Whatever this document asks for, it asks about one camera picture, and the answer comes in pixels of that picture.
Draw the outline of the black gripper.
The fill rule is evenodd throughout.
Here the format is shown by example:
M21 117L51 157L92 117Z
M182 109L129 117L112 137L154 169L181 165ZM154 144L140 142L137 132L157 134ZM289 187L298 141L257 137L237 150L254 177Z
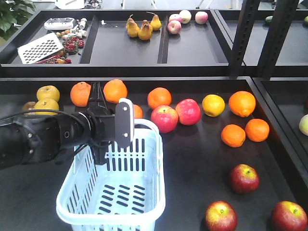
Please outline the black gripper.
M92 121L91 151L96 165L104 165L107 160L108 141L115 141L119 148L130 146L134 136L133 103L121 98L115 105L115 113L106 107L100 82L91 82L88 99L88 115Z

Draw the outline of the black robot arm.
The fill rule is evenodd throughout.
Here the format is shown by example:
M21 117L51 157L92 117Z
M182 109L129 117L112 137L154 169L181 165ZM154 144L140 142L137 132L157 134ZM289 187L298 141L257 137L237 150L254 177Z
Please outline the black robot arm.
M94 163L106 164L108 146L130 146L134 135L133 103L120 98L112 111L99 82L93 82L86 111L72 114L38 109L0 119L0 167L54 161L61 164L90 147Z

